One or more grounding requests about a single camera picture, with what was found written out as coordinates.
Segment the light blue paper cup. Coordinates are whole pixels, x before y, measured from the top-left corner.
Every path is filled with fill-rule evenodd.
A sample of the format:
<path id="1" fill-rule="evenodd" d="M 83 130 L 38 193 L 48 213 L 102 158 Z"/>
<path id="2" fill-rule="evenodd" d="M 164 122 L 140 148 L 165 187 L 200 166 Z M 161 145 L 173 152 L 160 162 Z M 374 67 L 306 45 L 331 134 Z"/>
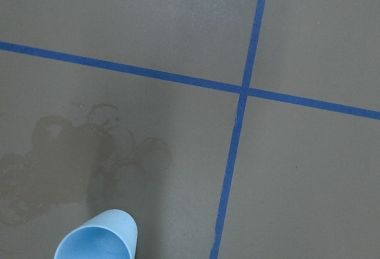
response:
<path id="1" fill-rule="evenodd" d="M 67 234 L 54 257 L 135 258 L 137 237 L 137 224 L 130 214 L 106 210 Z"/>

